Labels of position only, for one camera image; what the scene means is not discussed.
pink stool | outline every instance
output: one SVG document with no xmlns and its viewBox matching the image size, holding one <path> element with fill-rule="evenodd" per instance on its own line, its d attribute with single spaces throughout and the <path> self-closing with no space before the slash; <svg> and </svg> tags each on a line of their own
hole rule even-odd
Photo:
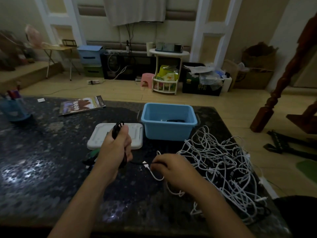
<svg viewBox="0 0 317 238">
<path fill-rule="evenodd" d="M 152 78 L 153 78 L 153 76 L 154 76 L 154 74 L 151 74 L 151 73 L 142 74 L 141 87 L 143 86 L 144 82 L 147 82 L 148 87 L 152 89 Z"/>
</svg>

green mat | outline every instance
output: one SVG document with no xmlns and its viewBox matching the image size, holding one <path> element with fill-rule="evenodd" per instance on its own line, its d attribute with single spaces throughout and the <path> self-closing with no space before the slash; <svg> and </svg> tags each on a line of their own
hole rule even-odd
<svg viewBox="0 0 317 238">
<path fill-rule="evenodd" d="M 317 184 L 317 162 L 313 160 L 305 160 L 296 164 L 301 172 L 309 179 Z"/>
</svg>

book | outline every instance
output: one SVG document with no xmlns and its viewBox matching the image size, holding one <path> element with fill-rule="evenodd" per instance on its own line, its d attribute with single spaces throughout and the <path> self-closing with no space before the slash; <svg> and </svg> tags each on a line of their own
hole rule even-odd
<svg viewBox="0 0 317 238">
<path fill-rule="evenodd" d="M 60 116 L 69 115 L 81 112 L 87 112 L 94 109 L 104 108 L 101 96 L 94 96 L 83 99 L 69 100 L 61 103 Z"/>
</svg>

left hand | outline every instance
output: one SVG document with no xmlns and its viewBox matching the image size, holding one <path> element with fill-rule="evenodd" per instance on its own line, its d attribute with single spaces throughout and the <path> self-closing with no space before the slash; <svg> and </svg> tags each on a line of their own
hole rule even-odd
<svg viewBox="0 0 317 238">
<path fill-rule="evenodd" d="M 129 136 L 129 127 L 123 125 L 117 138 L 112 138 L 112 130 L 105 137 L 97 161 L 93 170 L 102 170 L 103 173 L 109 175 L 109 183 L 113 182 L 118 173 L 119 165 L 121 164 L 124 152 L 126 153 L 127 162 L 133 159 L 131 153 L 131 137 Z"/>
</svg>

white curtain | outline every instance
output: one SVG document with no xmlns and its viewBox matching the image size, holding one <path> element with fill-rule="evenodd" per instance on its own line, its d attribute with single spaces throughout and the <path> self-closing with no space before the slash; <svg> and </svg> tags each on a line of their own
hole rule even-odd
<svg viewBox="0 0 317 238">
<path fill-rule="evenodd" d="M 113 26 L 140 21 L 164 21 L 166 0 L 103 0 Z"/>
</svg>

